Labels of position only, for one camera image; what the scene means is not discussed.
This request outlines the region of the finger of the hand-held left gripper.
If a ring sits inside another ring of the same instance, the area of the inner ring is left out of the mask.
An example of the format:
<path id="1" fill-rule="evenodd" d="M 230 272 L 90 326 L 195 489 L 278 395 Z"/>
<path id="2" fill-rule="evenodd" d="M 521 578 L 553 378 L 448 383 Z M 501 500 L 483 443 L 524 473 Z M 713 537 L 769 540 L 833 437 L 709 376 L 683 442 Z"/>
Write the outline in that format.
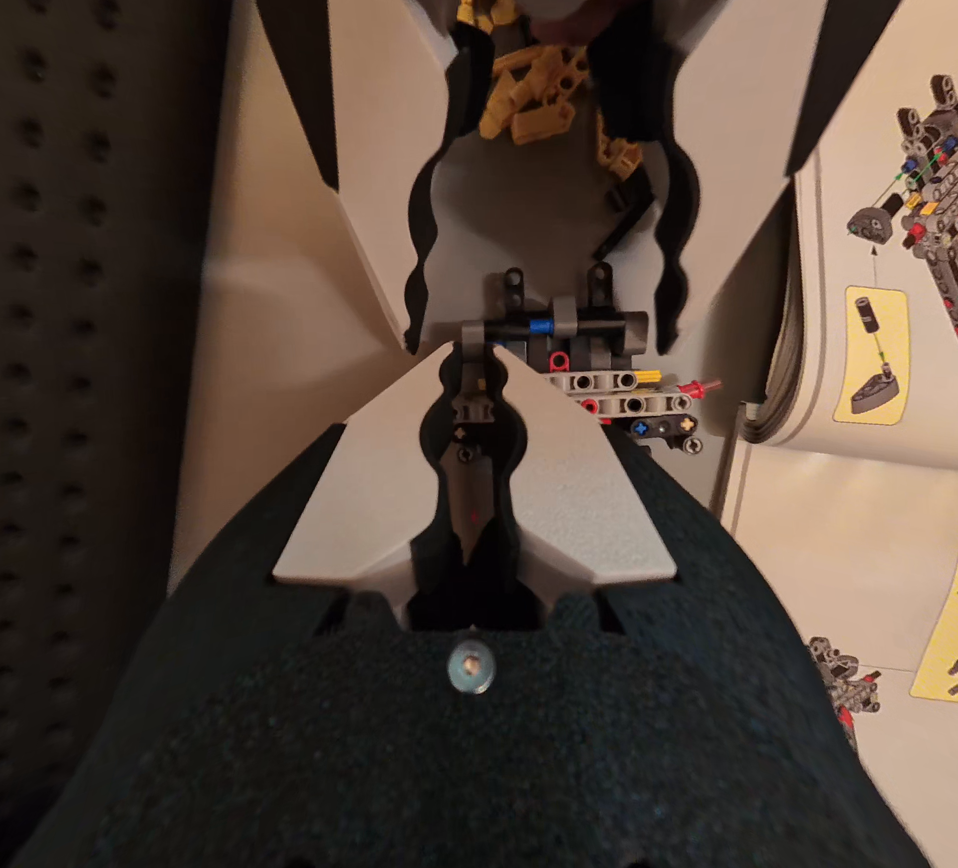
<path id="1" fill-rule="evenodd" d="M 605 260 L 666 354 L 708 310 L 782 195 L 828 0 L 648 0 L 590 42 L 611 139 L 638 145 L 626 208 L 653 206 Z"/>
<path id="2" fill-rule="evenodd" d="M 439 235 L 433 179 L 485 109 L 491 35 L 440 0 L 328 0 L 337 195 L 404 350 L 423 340 L 425 267 Z"/>

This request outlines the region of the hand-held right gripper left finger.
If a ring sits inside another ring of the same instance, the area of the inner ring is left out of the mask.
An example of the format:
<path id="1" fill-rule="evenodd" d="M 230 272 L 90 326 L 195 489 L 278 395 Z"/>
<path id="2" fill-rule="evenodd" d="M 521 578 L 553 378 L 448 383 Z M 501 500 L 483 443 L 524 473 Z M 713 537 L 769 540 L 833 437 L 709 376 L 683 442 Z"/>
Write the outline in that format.
<path id="1" fill-rule="evenodd" d="M 377 592 L 401 625 L 417 593 L 413 539 L 434 521 L 440 479 L 421 444 L 454 352 L 438 347 L 345 422 L 272 576 L 282 585 Z"/>

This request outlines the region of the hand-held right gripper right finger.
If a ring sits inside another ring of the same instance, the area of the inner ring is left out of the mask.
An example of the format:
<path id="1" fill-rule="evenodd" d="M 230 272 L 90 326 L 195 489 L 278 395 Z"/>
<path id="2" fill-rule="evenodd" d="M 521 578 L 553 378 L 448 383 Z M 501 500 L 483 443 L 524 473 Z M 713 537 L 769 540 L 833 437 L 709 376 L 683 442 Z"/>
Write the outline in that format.
<path id="1" fill-rule="evenodd" d="M 507 495 L 521 584 L 551 613 L 567 595 L 672 581 L 677 563 L 606 426 L 508 350 L 491 353 L 500 399 L 518 418 Z"/>

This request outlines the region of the grey lego car chassis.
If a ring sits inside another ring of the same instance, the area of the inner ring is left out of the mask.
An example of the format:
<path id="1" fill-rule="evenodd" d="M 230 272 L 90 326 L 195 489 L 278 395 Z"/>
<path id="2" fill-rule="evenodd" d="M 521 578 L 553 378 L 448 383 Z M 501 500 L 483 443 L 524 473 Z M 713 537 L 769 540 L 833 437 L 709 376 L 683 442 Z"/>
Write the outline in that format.
<path id="1" fill-rule="evenodd" d="M 701 527 L 687 493 L 665 482 L 660 468 L 640 468 L 657 445 L 697 455 L 702 449 L 698 406 L 720 389 L 718 381 L 679 380 L 639 362 L 647 347 L 648 316 L 615 303 L 613 271 L 593 263 L 585 276 L 585 301 L 575 295 L 548 304 L 532 301 L 523 269 L 499 278 L 500 309 L 485 321 L 485 391 L 467 394 L 463 379 L 450 405 L 451 448 L 458 459 L 453 517 L 464 564 L 518 557 L 518 536 L 509 519 L 507 470 L 521 454 L 518 418 L 509 415 L 499 390 L 504 376 L 492 357 L 502 347 L 606 426 L 605 433 L 638 491 L 667 550 L 681 570 L 680 545 Z"/>

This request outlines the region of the grey lego piece with connector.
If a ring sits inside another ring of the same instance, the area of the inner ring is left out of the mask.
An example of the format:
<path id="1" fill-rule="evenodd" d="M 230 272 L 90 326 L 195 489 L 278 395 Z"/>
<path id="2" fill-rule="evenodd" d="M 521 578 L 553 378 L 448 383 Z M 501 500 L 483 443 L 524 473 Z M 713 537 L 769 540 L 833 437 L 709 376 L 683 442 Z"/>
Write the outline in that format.
<path id="1" fill-rule="evenodd" d="M 487 362 L 484 320 L 465 321 L 462 324 L 461 347 L 464 392 L 467 394 L 484 392 Z"/>

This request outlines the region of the pile of yellow lego pieces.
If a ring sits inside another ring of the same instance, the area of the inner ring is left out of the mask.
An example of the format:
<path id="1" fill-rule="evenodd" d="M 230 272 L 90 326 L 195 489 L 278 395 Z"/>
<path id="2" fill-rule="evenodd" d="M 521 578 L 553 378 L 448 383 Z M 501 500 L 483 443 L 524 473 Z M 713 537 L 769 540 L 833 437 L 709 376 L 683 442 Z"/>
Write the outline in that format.
<path id="1" fill-rule="evenodd" d="M 594 85 L 586 46 L 539 41 L 516 0 L 460 0 L 453 36 L 473 58 L 465 134 L 527 146 L 570 132 Z"/>

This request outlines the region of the black lego axle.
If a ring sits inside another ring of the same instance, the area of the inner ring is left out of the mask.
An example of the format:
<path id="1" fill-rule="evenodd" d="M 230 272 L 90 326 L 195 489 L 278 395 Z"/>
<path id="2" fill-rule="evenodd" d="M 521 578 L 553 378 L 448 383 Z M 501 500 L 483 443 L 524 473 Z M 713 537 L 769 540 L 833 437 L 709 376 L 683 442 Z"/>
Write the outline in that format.
<path id="1" fill-rule="evenodd" d="M 603 262 L 605 259 L 629 237 L 640 219 L 646 215 L 655 202 L 654 196 L 641 197 L 626 208 L 616 223 L 612 232 L 593 251 L 591 259 L 594 262 Z"/>

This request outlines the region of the lego instruction booklet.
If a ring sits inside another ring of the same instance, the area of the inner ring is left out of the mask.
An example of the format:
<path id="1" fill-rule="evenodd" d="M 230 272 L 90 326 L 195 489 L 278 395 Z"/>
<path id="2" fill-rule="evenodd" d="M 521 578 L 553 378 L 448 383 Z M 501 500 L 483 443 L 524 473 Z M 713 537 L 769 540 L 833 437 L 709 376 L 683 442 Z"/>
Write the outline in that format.
<path id="1" fill-rule="evenodd" d="M 956 16 L 909 0 L 797 174 L 721 512 L 933 866 L 956 866 L 955 82 Z"/>

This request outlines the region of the person's left hand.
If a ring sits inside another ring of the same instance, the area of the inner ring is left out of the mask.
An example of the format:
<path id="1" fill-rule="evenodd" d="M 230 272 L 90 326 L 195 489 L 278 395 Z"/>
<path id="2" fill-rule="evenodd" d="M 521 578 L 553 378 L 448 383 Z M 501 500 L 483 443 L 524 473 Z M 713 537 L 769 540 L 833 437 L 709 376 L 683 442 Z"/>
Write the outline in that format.
<path id="1" fill-rule="evenodd" d="M 533 38 L 544 45 L 582 47 L 605 31 L 620 12 L 648 0 L 586 0 L 576 11 L 556 19 L 530 18 Z"/>

